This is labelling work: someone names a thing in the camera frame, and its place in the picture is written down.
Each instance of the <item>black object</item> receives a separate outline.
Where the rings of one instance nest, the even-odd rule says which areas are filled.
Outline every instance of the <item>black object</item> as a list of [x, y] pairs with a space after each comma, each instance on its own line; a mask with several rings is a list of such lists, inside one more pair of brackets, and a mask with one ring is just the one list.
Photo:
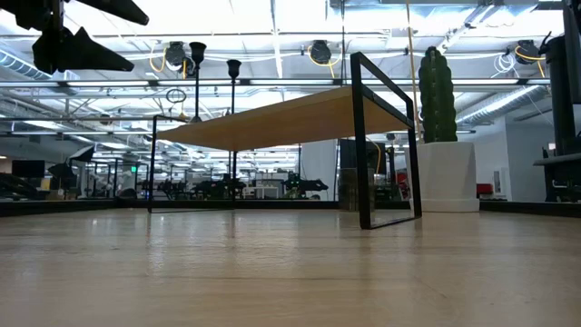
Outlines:
[[[379, 174], [387, 174], [386, 167], [386, 154], [385, 154], [385, 144], [376, 143], [375, 146], [372, 142], [366, 142], [367, 147], [367, 165], [368, 168], [372, 169], [373, 172], [378, 172]], [[355, 152], [355, 141], [341, 139], [339, 141], [340, 147], [340, 168], [357, 168], [357, 154]]]
[[[45, 73], [69, 69], [133, 70], [131, 62], [91, 40], [84, 28], [73, 35], [64, 27], [64, 2], [69, 1], [3, 0], [0, 8], [14, 14], [19, 26], [42, 31], [33, 45], [33, 53], [34, 64]], [[149, 22], [147, 15], [132, 0], [79, 1], [138, 24]]]
[[156, 143], [157, 143], [157, 120], [158, 119], [163, 119], [163, 120], [168, 120], [168, 121], [174, 121], [174, 122], [182, 122], [182, 123], [187, 123], [186, 121], [179, 119], [179, 118], [174, 118], [174, 117], [168, 117], [168, 116], [164, 116], [164, 115], [155, 115], [153, 117], [153, 132], [152, 132], [152, 154], [151, 154], [151, 159], [150, 159], [150, 167], [149, 167], [149, 194], [147, 196], [147, 212], [148, 213], [152, 213], [152, 208], [153, 208], [153, 177], [155, 175], [155, 151], [156, 149]]
[[[374, 65], [364, 54], [357, 52], [350, 56], [351, 64], [351, 90], [353, 99], [353, 122], [355, 129], [355, 147], [357, 158], [358, 176], [358, 197], [359, 197], [359, 226], [361, 229], [375, 229], [394, 223], [403, 223], [421, 217], [421, 196], [419, 193], [419, 169], [418, 169], [418, 149], [416, 148], [416, 127], [414, 125], [413, 101], [403, 92], [393, 81], [391, 81], [379, 68]], [[406, 103], [406, 116], [403, 116], [396, 108], [381, 100], [361, 81], [361, 66], [377, 77], [393, 93]], [[414, 215], [409, 218], [387, 221], [384, 223], [371, 222], [370, 198], [369, 198], [369, 177], [367, 164], [367, 145], [365, 133], [365, 114], [363, 97], [368, 98], [383, 110], [405, 122], [409, 127], [409, 168], [411, 170], [411, 183], [413, 190]]]
[[38, 192], [35, 187], [20, 178], [9, 173], [0, 173], [0, 197], [13, 200], [20, 200], [20, 198], [36, 200]]
[[190, 43], [190, 48], [192, 49], [192, 60], [196, 63], [194, 66], [194, 74], [196, 75], [196, 111], [193, 117], [194, 123], [199, 123], [202, 121], [200, 118], [200, 64], [203, 61], [203, 52], [206, 50], [206, 45], [200, 42]]
[[555, 125], [556, 155], [571, 154], [575, 143], [575, 115], [569, 87], [569, 69], [564, 36], [543, 41], [540, 54], [545, 54], [551, 70], [553, 121]]
[[391, 199], [398, 194], [398, 177], [396, 176], [396, 155], [393, 146], [386, 150], [389, 161], [389, 189], [391, 190]]
[[323, 40], [317, 40], [312, 44], [310, 49], [310, 58], [317, 64], [328, 64], [331, 54], [330, 49], [327, 46], [327, 42]]
[[133, 188], [124, 189], [124, 190], [121, 190], [119, 192], [118, 197], [120, 199], [134, 199], [134, 200], [136, 200], [137, 199], [137, 192]]
[[93, 160], [94, 154], [94, 145], [84, 147], [83, 149], [75, 152], [73, 155], [69, 157], [69, 163], [72, 160], [82, 162], [82, 163], [89, 163]]
[[322, 180], [303, 180], [297, 173], [289, 173], [289, 179], [281, 182], [287, 191], [295, 189], [301, 198], [305, 198], [306, 192], [327, 191], [329, 187]]
[[78, 0], [85, 5], [99, 9], [119, 18], [139, 25], [149, 24], [149, 17], [137, 6], [133, 0]]
[[[520, 48], [518, 48], [518, 53], [521, 55], [529, 57], [538, 57], [538, 48], [535, 46], [535, 41], [533, 40], [520, 40], [517, 42]], [[517, 62], [519, 64], [536, 64], [534, 60], [528, 60], [526, 58], [517, 55]]]
[[227, 61], [226, 64], [228, 64], [228, 75], [232, 80], [236, 79], [240, 74], [240, 66], [242, 63], [238, 60], [231, 59]]
[[44, 178], [44, 160], [13, 160], [12, 175], [23, 178]]
[[165, 60], [168, 63], [181, 67], [185, 58], [185, 51], [183, 50], [183, 42], [170, 42], [170, 46], [165, 52]]
[[196, 63], [196, 66], [200, 66], [203, 61], [203, 53], [206, 51], [206, 45], [201, 42], [190, 43], [190, 48], [192, 49], [192, 60]]
[[76, 35], [65, 27], [44, 31], [33, 45], [33, 54], [36, 68], [48, 74], [73, 69], [131, 72], [134, 68], [127, 59], [91, 40], [82, 27]]
[[[242, 63], [238, 60], [229, 60], [228, 62], [226, 62], [226, 64], [228, 64], [228, 75], [231, 78], [231, 83], [232, 83], [232, 104], [231, 104], [231, 113], [234, 114], [235, 110], [234, 110], [234, 99], [236, 98], [236, 77], [238, 77], [238, 75], [240, 74], [240, 66], [242, 65]], [[238, 181], [238, 179], [236, 178], [236, 161], [238, 159], [238, 152], [234, 151], [233, 152], [233, 159], [232, 159], [232, 182], [236, 183]], [[230, 163], [230, 151], [228, 152], [228, 163]], [[232, 197], [232, 201], [235, 202], [236, 201], [236, 188], [232, 187], [231, 189], [231, 197]]]

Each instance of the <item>cactus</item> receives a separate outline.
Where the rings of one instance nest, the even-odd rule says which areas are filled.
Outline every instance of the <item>cactus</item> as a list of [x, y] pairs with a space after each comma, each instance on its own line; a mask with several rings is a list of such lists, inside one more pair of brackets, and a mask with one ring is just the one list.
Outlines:
[[426, 56], [421, 60], [419, 90], [424, 141], [457, 141], [452, 72], [448, 68], [446, 57], [434, 46], [426, 51]]

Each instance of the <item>cable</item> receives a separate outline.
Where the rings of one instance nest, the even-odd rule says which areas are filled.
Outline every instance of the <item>cable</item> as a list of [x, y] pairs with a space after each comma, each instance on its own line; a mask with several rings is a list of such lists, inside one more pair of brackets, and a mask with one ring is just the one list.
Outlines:
[[335, 201], [336, 197], [335, 195], [337, 194], [337, 166], [339, 164], [339, 142], [337, 142], [337, 144], [335, 145], [337, 146], [337, 150], [335, 153], [335, 174], [333, 175], [333, 202]]
[[349, 50], [345, 46], [345, 0], [341, 0], [341, 87], [345, 84], [347, 80], [347, 62], [345, 61], [345, 55]]
[[153, 55], [153, 49], [154, 47], [152, 46], [152, 52], [150, 53], [150, 58], [149, 58], [149, 66], [152, 67], [152, 69], [154, 71], [156, 71], [157, 73], [161, 73], [163, 71], [163, 68], [165, 68], [165, 55], [167, 53], [167, 47], [163, 48], [163, 59], [162, 59], [162, 68], [157, 68], [154, 64], [153, 64], [153, 57], [151, 57], [151, 55]]
[[376, 148], [378, 148], [378, 167], [375, 169], [375, 174], [379, 174], [379, 163], [381, 163], [381, 149], [379, 148], [379, 145], [371, 141], [367, 136], [365, 138], [371, 143], [373, 143], [373, 145], [375, 145]]
[[541, 76], [543, 76], [543, 78], [545, 78], [545, 72], [543, 72], [543, 66], [541, 65], [541, 62], [537, 61], [537, 65], [538, 65], [538, 70], [541, 72]]
[[521, 58], [525, 58], [525, 59], [527, 59], [527, 60], [532, 60], [532, 61], [541, 61], [541, 60], [545, 60], [545, 57], [531, 57], [531, 56], [528, 56], [528, 55], [521, 54], [521, 53], [518, 51], [518, 49], [520, 49], [520, 48], [521, 48], [521, 47], [520, 47], [520, 45], [517, 45], [517, 47], [515, 48], [515, 54], [517, 54], [517, 55], [518, 55], [519, 57], [521, 57]]

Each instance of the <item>fluorescent light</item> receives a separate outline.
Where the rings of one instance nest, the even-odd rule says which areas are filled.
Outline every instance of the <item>fluorescent light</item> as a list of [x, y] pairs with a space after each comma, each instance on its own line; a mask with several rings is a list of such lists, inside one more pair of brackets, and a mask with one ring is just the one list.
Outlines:
[[251, 80], [251, 85], [333, 85], [330, 79], [274, 79], [274, 80]]
[[55, 122], [46, 122], [46, 121], [25, 121], [25, 124], [30, 124], [38, 127], [43, 127], [47, 129], [61, 129], [63, 126], [61, 124], [57, 124]]
[[276, 148], [276, 149], [298, 149], [298, 148], [300, 148], [300, 146], [298, 144], [293, 144], [293, 145], [277, 145], [277, 146], [274, 146], [274, 148]]
[[91, 141], [88, 138], [82, 137], [82, 136], [73, 135], [73, 138], [75, 138], [75, 139], [77, 139], [79, 141], [83, 141], [83, 142], [89, 143], [89, 144], [94, 143], [94, 141]]
[[150, 135], [153, 132], [148, 131], [117, 131], [113, 132], [115, 135]]
[[0, 87], [57, 87], [57, 82], [0, 82]]
[[72, 87], [115, 87], [115, 86], [148, 86], [147, 81], [102, 81], [102, 82], [68, 82]]
[[12, 135], [57, 135], [57, 132], [12, 132]]
[[129, 146], [125, 145], [125, 144], [117, 144], [117, 143], [111, 143], [111, 142], [101, 142], [102, 146], [106, 146], [106, 147], [110, 147], [112, 149], [118, 149], [118, 150], [122, 150], [122, 149], [129, 149]]
[[551, 84], [551, 80], [548, 78], [544, 79], [530, 79], [528, 80], [528, 85], [549, 85]]
[[65, 135], [107, 135], [107, 132], [96, 132], [96, 131], [76, 131], [76, 132], [63, 132]]
[[453, 79], [453, 85], [498, 85], [498, 84], [516, 84], [516, 78], [487, 78], [487, 79]]
[[[195, 86], [194, 80], [177, 80], [177, 81], [159, 81], [160, 86]], [[231, 80], [200, 80], [200, 85], [232, 85]]]

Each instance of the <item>white pot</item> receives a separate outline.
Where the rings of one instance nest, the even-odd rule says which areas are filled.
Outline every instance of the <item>white pot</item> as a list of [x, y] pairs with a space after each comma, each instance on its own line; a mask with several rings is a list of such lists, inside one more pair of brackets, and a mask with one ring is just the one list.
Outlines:
[[473, 143], [420, 144], [418, 163], [423, 211], [473, 213], [479, 210]]

